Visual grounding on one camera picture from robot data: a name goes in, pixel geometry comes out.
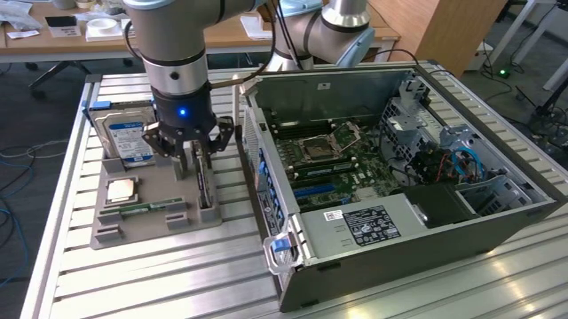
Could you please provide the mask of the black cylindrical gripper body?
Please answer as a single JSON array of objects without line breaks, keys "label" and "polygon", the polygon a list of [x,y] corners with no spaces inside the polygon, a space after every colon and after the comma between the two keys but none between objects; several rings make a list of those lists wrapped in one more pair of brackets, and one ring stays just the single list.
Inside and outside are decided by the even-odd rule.
[{"label": "black cylindrical gripper body", "polygon": [[214,129],[210,85],[190,94],[173,95],[152,88],[159,129],[170,137],[203,137]]}]

